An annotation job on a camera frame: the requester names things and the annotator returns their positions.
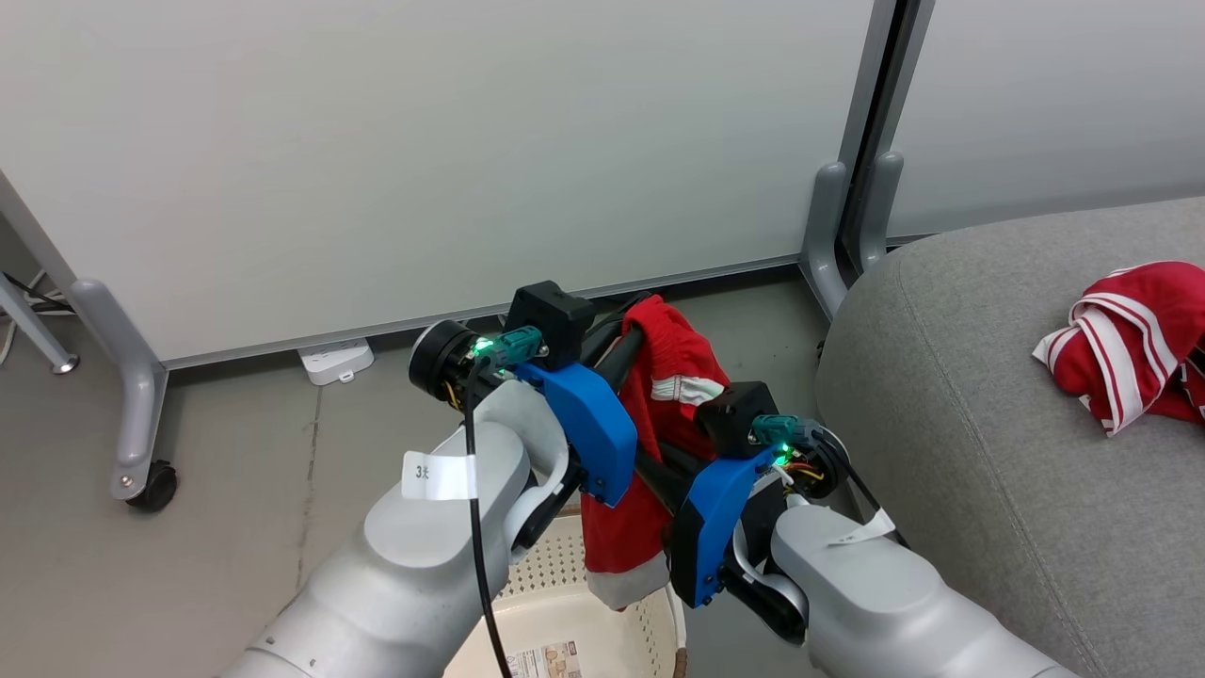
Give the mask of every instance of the gray floor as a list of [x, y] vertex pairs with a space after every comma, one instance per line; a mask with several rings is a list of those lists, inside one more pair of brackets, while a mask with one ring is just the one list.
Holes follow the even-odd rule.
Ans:
[[[733, 379], [812, 415], [823, 313], [801, 281], [683, 299]], [[106, 490], [120, 387], [71, 318], [52, 330], [83, 362], [67, 377], [18, 334], [0, 367], [0, 676], [213, 676], [293, 596], [459, 418], [382, 352], [351, 384], [312, 387], [288, 356], [266, 369], [187, 373], [169, 388], [158, 450], [176, 500], [145, 517]], [[689, 613], [690, 676], [812, 676], [721, 596]]]

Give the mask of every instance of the floor crack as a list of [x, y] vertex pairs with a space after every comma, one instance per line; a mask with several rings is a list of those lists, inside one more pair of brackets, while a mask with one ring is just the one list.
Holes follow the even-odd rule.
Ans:
[[313, 421], [310, 424], [310, 471], [306, 473], [305, 502], [301, 503], [301, 541], [298, 543], [298, 579], [294, 590], [301, 590], [301, 577], [305, 572], [305, 544], [310, 537], [312, 524], [311, 511], [313, 509], [313, 462], [318, 459], [318, 420], [322, 417], [322, 393], [324, 388], [318, 388], [318, 402], [313, 407]]

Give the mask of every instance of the white power strip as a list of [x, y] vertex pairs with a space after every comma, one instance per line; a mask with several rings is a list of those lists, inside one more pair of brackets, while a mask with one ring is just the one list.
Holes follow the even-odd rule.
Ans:
[[301, 365], [316, 387], [325, 387], [335, 382], [347, 384], [355, 379], [355, 373], [372, 365], [372, 349], [365, 338], [347, 338], [346, 342], [334, 342], [298, 349]]

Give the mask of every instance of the label on cable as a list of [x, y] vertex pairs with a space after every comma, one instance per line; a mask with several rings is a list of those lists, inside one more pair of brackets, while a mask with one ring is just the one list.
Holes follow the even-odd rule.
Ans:
[[513, 678], [582, 678], [577, 643], [568, 641], [506, 655]]
[[401, 461], [401, 496], [431, 502], [475, 499], [477, 458], [406, 453]]
[[844, 547], [846, 544], [857, 544], [858, 542], [865, 542], [866, 540], [890, 535], [893, 530], [895, 530], [895, 524], [892, 523], [890, 518], [888, 518], [887, 512], [878, 509], [875, 512], [875, 517], [870, 519], [870, 523], [863, 525], [853, 532], [850, 532], [840, 540], [833, 540], [829, 542], [829, 546]]

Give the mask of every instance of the red garment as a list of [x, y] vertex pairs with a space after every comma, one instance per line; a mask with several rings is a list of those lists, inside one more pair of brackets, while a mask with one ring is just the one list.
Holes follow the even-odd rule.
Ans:
[[1113, 436], [1145, 412], [1205, 424], [1205, 270], [1154, 261], [1088, 287], [1034, 358]]
[[[660, 459], [657, 441], [684, 450], [706, 450], [711, 443], [694, 425], [695, 408], [728, 388], [711, 344], [676, 308], [649, 296], [623, 318], [623, 331], [636, 323], [645, 344], [619, 391], [636, 424], [640, 447]], [[612, 609], [635, 603], [669, 583], [662, 530], [670, 515], [645, 483], [635, 477], [613, 508], [582, 502], [586, 582]]]

